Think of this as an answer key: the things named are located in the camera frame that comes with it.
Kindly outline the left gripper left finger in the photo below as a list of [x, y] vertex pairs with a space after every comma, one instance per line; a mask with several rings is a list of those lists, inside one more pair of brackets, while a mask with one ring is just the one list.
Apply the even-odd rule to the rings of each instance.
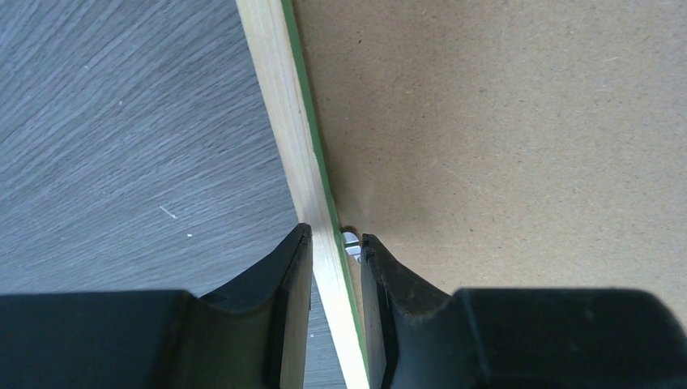
[[219, 288], [1, 298], [4, 388], [301, 388], [312, 233]]

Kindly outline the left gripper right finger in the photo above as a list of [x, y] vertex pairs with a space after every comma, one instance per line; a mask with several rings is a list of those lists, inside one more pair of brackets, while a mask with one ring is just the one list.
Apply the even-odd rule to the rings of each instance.
[[683, 388], [686, 335], [637, 289], [445, 293], [361, 243], [373, 388]]

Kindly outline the brown backing board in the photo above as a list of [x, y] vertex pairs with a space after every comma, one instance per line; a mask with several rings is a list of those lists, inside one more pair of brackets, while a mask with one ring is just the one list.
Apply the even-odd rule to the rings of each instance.
[[339, 220], [437, 287], [686, 317], [683, 1], [297, 1]]

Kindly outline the wooden picture frame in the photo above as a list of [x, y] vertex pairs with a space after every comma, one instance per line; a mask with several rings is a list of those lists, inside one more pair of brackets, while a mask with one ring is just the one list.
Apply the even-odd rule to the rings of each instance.
[[298, 220], [313, 231], [314, 279], [344, 381], [349, 388], [367, 388], [361, 318], [326, 174], [293, 4], [239, 1], [237, 9]]

